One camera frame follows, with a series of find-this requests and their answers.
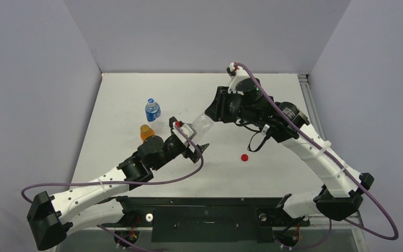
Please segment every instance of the white cable tie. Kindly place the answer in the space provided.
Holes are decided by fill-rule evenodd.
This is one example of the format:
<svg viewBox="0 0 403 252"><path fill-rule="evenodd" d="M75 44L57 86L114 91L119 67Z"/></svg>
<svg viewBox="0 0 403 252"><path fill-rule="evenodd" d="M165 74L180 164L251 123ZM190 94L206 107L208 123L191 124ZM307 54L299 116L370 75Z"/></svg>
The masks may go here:
<svg viewBox="0 0 403 252"><path fill-rule="evenodd" d="M104 184L103 184L103 182L101 181L101 179L100 179L100 178L97 178L97 180L98 180L98 182L100 182L100 185L101 185L101 187L103 188L103 192L107 192L107 190L105 189Z"/></svg>
<svg viewBox="0 0 403 252"><path fill-rule="evenodd" d="M313 159L317 159L320 155L324 154L324 152L331 146L331 142L330 141L325 141L324 142L324 146L322 147L322 149L320 149L318 152L314 153L311 156L306 156L306 157L302 157L301 160L302 161L309 161L309 160L313 160Z"/></svg>
<svg viewBox="0 0 403 252"><path fill-rule="evenodd" d="M330 176L323 176L323 177L319 177L320 179L330 179L330 178L332 178L332 177L336 177L336 176L338 176L339 174L341 174L341 173L343 173L344 172L344 170L346 170L347 169L347 167L348 167L348 164L347 163L345 163L345 161L342 161L342 165L343 165L343 168L342 169L340 169L339 171L337 171L335 174L333 174L333 175L330 175Z"/></svg>

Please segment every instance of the white table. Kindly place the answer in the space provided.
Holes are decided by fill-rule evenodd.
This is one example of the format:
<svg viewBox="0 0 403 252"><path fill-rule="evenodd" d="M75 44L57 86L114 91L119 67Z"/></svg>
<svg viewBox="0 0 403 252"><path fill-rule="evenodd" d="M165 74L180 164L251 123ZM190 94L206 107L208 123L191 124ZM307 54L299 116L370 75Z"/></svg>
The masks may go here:
<svg viewBox="0 0 403 252"><path fill-rule="evenodd" d="M267 93L276 101L307 109L295 74L257 74ZM87 129L72 182L86 182L117 166L142 143L140 126L147 123L144 112L148 98L162 108L166 122L175 116L192 122L214 99L217 86L226 86L226 73L106 73ZM159 134L164 140L169 128ZM202 143L205 166L193 177L161 186L141 186L129 196L142 197L281 197L319 188L322 182L290 150L269 140L257 153L247 151L253 135L234 124L217 122ZM261 135L253 140L254 148ZM243 162L240 156L249 155ZM179 156L154 173L153 181L175 179L198 164Z"/></svg>

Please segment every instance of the red bottle cap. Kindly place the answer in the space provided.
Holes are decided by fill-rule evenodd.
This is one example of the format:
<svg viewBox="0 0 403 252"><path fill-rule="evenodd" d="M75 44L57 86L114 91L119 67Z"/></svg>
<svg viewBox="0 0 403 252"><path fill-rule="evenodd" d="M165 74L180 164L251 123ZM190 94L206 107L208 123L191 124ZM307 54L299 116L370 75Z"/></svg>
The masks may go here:
<svg viewBox="0 0 403 252"><path fill-rule="evenodd" d="M248 155L243 154L241 159L242 159L242 161L246 162L248 160Z"/></svg>

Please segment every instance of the bottle label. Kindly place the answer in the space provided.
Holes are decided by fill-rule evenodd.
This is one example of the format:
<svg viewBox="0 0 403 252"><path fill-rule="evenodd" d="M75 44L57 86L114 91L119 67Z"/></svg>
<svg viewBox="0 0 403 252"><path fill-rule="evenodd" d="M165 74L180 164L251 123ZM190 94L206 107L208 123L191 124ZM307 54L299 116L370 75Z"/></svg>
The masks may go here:
<svg viewBox="0 0 403 252"><path fill-rule="evenodd" d="M152 111L152 112L147 112L146 111L146 118L148 122L153 122L155 119L157 119L159 116L161 116L161 109Z"/></svg>

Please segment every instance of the purple cable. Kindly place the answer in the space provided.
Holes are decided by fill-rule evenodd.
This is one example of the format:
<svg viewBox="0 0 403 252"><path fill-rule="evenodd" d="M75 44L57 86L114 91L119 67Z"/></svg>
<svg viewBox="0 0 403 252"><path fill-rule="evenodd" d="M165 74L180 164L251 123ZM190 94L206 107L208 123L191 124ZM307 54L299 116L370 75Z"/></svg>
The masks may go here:
<svg viewBox="0 0 403 252"><path fill-rule="evenodd" d="M272 105L272 107L277 111L277 113L288 123L289 126L291 126L291 128L293 128L299 135L301 135L304 139L306 139L308 142L310 142L313 146L315 146L317 149L322 149L322 146L320 146L318 143L316 143L313 139L309 138L303 131L301 131L293 122L290 121L290 119L282 112L282 110L279 109L279 107L277 107L277 105L274 103L274 101L271 100L271 98L269 97L269 95L265 92L265 90L262 88L262 86L260 85L260 83L257 81L257 79L254 77L254 75L251 73L251 71L242 63L234 63L235 66L240 66L242 67L246 73L249 75L249 77L251 78L251 80L254 82L254 84L256 85L256 87L259 88L260 92L262 93L262 95L268 100L268 102ZM344 168L344 166L339 162L339 160L333 155L331 154L329 151L325 151L324 152L325 155L327 155L331 160L333 160L333 162L335 162L337 164L337 166L339 166L341 169ZM396 240L399 237L399 232L398 232L398 227L396 226L395 222L393 221L393 219L391 218L391 216L388 214L388 212L385 210L385 208L381 205L381 203L375 199L375 197L367 190L365 189L351 174L349 171L344 170L345 175L347 175L350 180L353 181L353 183L355 183L357 185L357 187L359 187L359 189L361 189L362 192L364 192L369 198L370 200L373 201L373 203L375 203L375 205L379 208L379 210L381 210L381 212L384 214L384 216L387 218L388 222L390 223L392 229L393 229L393 236L385 236L385 235L381 235L373 230L370 230L358 223L355 223L351 220L347 220L345 219L346 222L364 230L369 232L372 235L375 235L379 238L385 239L385 240Z"/></svg>
<svg viewBox="0 0 403 252"><path fill-rule="evenodd" d="M184 136L184 138L188 141L188 143L190 145L192 145L192 147L194 147L195 151L197 152L198 156L200 156L200 166L193 172L187 174L186 176L180 177L180 178L176 178L174 180L168 180L168 181L160 181L160 182L136 182L136 181L102 181L102 184L105 185L110 185L110 184L129 184L129 185L166 185L166 184L171 184L171 183L175 183L178 181L182 181L187 179L188 177L193 176L194 174L196 174L197 172L199 172L202 167L203 164L205 163L204 159L203 159L203 155L202 152L200 151L200 149L197 147L197 145L188 137L186 136L182 130L179 127L175 127L175 129L182 135ZM33 203L32 200L30 200L27 195L25 195L25 192L29 189L32 188L37 188L37 187L42 187L42 186L89 186L89 185L101 185L100 182L86 182L86 183L40 183L40 184L34 184L34 185L30 185L27 186L26 188L22 189L21 191L21 195L22 198L24 198L26 201L28 201L29 203Z"/></svg>
<svg viewBox="0 0 403 252"><path fill-rule="evenodd" d="M146 248L142 248L142 247L137 246L137 245L131 243L130 241L124 239L123 237L119 236L118 234L116 234L116 233L115 233L114 231L112 231L112 230L109 230L109 229L107 229L107 228L105 228L105 227L103 227L103 226L101 226L101 225L97 225L97 227L99 227L100 229L106 231L107 233L109 233L109 234L115 236L116 238L118 238L120 241L126 243L127 245L129 245L129 246L131 246L131 247L134 247L134 248L137 248L137 249L127 248L127 250L130 250L130 251L144 251L144 252L163 252L162 250L158 250L158 249L146 249Z"/></svg>
<svg viewBox="0 0 403 252"><path fill-rule="evenodd" d="M327 235L326 235L322 240L320 240L318 243L313 244L313 245L303 246L303 247L288 247L288 246L286 246L286 245L283 245L283 248L286 248L286 249L290 249L290 248L291 248L291 249L309 249L309 248L315 248L315 247L317 247L317 246L322 245L324 242L326 242L326 241L329 239L329 237L330 237L330 235L331 235L331 219L329 219L329 220L330 220L330 227L328 228L328 233L327 233Z"/></svg>

